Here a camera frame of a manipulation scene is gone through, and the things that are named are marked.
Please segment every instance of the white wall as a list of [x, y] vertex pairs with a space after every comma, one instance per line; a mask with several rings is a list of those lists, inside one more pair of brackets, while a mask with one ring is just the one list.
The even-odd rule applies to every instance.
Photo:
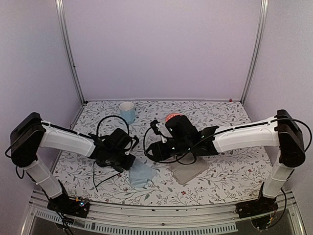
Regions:
[[64, 1], [87, 100], [239, 100], [260, 0]]
[[[4, 156], [10, 133], [33, 111], [68, 127], [79, 101], [54, 0], [0, 1], [0, 29], [0, 234], [17, 235], [33, 184]], [[51, 165], [55, 152], [48, 154]]]
[[[252, 120], [278, 109], [313, 129], [313, 2], [269, 1], [261, 50], [245, 108]], [[305, 142], [308, 132], [303, 128]], [[276, 157], [273, 149], [269, 154]], [[290, 184], [308, 234], [313, 234], [313, 147]]]

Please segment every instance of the cup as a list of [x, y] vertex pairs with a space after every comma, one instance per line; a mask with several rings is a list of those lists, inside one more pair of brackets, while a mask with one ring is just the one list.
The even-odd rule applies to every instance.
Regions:
[[121, 117], [126, 120], [128, 124], [132, 124], [135, 121], [135, 104], [132, 102], [123, 102], [119, 105]]

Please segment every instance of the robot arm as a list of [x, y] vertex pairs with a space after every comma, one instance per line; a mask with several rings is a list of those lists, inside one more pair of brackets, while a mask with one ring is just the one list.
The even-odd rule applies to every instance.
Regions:
[[48, 209], [60, 213], [86, 217], [89, 204], [87, 199], [70, 199], [62, 183], [49, 171], [37, 155], [39, 147], [55, 148], [95, 159], [102, 166], [128, 170], [135, 156], [129, 154], [128, 146], [138, 141], [117, 128], [109, 136], [101, 138], [77, 133], [41, 119], [38, 113], [31, 113], [11, 133], [11, 160], [23, 168], [49, 198]]
[[[152, 143], [145, 152], [156, 162], [188, 152], [195, 156], [209, 156], [238, 148], [280, 148], [270, 176], [261, 186], [259, 198], [237, 204], [236, 212], [240, 218], [278, 209], [275, 200], [280, 188], [294, 168], [305, 160], [302, 132], [285, 110], [278, 110], [276, 116], [262, 121], [231, 127], [212, 126], [198, 131], [186, 116], [175, 116], [165, 126], [172, 138]], [[162, 135], [157, 121], [151, 122], [151, 127], [157, 135]]]

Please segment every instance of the floral pattern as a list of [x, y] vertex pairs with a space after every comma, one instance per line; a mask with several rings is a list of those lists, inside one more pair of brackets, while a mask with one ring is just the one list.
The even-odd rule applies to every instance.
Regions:
[[[93, 186], [93, 161], [78, 154], [63, 152], [54, 175], [61, 180], [70, 196], [88, 197], [93, 201], [128, 205], [183, 206], [227, 203], [256, 198], [262, 182], [268, 177], [271, 164], [263, 147], [244, 148], [204, 157], [209, 168], [185, 185], [179, 185], [168, 164], [154, 163], [143, 154], [142, 140], [153, 119], [165, 121], [170, 113], [181, 113], [201, 130], [207, 126], [232, 126], [250, 120], [238, 102], [205, 101], [133, 101], [136, 120], [130, 125], [131, 135], [140, 139], [131, 152], [137, 159], [157, 171], [144, 188], [130, 186], [129, 173], [109, 179], [98, 187]], [[80, 133], [95, 133], [98, 121], [107, 115], [119, 115], [121, 101], [90, 102], [74, 126]], [[100, 134], [110, 134], [115, 128], [125, 129], [117, 118], [102, 124]], [[151, 131], [146, 146], [159, 137]], [[95, 164], [96, 184], [116, 171]]]

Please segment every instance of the vertical metal post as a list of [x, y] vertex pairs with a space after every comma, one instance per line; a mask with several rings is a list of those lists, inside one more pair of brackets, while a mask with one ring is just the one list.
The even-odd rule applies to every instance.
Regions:
[[247, 99], [249, 89], [251, 86], [251, 82], [252, 82], [252, 78], [254, 75], [254, 71], [255, 71], [255, 67], [256, 67], [256, 63], [257, 63], [257, 59], [258, 59], [258, 54], [259, 54], [260, 46], [261, 46], [261, 40], [263, 37], [264, 28], [265, 28], [267, 11], [268, 11], [268, 0], [262, 0], [261, 1], [260, 17], [259, 17], [259, 25], [258, 25], [258, 31], [257, 31], [257, 35], [256, 35], [255, 44], [254, 44], [253, 55], [252, 55], [252, 59], [250, 62], [250, 67], [249, 67], [248, 75], [246, 78], [244, 90], [243, 90], [243, 93], [242, 93], [241, 99], [240, 99], [240, 102], [243, 105], [245, 105], [245, 103], [246, 103], [246, 99]]
[[65, 50], [67, 53], [67, 59], [70, 67], [70, 71], [72, 74], [74, 86], [78, 95], [78, 98], [82, 104], [85, 103], [82, 87], [80, 85], [80, 82], [78, 80], [78, 75], [76, 71], [76, 66], [74, 63], [73, 54], [71, 51], [70, 43], [69, 43], [69, 37], [68, 37], [68, 31], [67, 31], [67, 24], [65, 20], [65, 13], [64, 13], [64, 7], [63, 7], [63, 0], [56, 0], [56, 7], [58, 12], [58, 18], [59, 18], [59, 24], [61, 28], [62, 38], [65, 46]]

